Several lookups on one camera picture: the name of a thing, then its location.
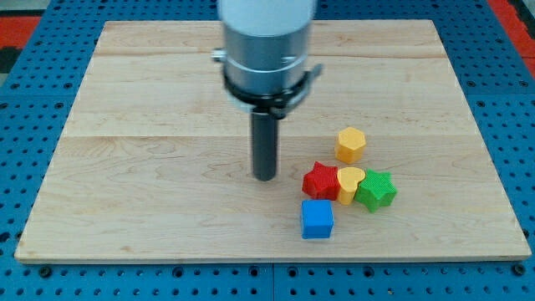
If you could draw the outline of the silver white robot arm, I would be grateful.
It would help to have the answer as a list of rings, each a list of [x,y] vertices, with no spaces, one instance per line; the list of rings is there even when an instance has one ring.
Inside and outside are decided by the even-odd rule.
[[[228,98],[250,115],[252,173],[270,181],[278,169],[278,122],[307,97],[321,65],[306,68],[316,0],[220,0],[222,66]]]

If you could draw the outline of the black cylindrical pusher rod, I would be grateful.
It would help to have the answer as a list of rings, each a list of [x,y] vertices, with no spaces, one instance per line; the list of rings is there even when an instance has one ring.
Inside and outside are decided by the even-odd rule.
[[[252,172],[259,181],[270,181],[277,173],[278,120],[267,114],[251,115]]]

